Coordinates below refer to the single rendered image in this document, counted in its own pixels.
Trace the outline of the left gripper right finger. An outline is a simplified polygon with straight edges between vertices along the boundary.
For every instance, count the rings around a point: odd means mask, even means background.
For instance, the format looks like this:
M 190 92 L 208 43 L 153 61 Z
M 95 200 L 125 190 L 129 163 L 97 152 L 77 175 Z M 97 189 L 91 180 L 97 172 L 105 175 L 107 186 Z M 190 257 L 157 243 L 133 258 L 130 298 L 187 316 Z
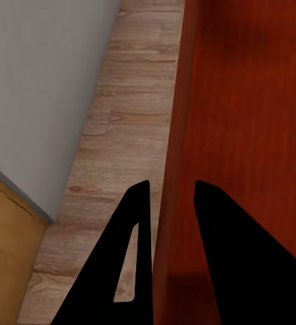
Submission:
M 194 208 L 221 325 L 296 325 L 296 257 L 212 183 Z

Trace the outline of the storage box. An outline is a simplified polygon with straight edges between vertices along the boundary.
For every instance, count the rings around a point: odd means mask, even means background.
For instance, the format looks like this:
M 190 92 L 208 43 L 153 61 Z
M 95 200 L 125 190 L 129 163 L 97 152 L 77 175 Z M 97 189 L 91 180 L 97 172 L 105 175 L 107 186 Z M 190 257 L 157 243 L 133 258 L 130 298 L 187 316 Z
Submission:
M 296 0 L 185 0 L 153 325 L 221 325 L 197 180 L 221 188 L 296 257 Z

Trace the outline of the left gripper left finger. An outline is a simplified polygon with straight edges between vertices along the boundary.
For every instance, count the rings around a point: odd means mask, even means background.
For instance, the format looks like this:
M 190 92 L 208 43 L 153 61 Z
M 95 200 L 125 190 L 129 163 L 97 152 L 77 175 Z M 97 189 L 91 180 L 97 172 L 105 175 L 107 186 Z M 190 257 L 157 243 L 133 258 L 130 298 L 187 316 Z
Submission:
M 137 223 L 135 298 L 132 302 L 114 302 L 131 233 Z M 153 325 L 148 180 L 126 191 L 51 325 Z

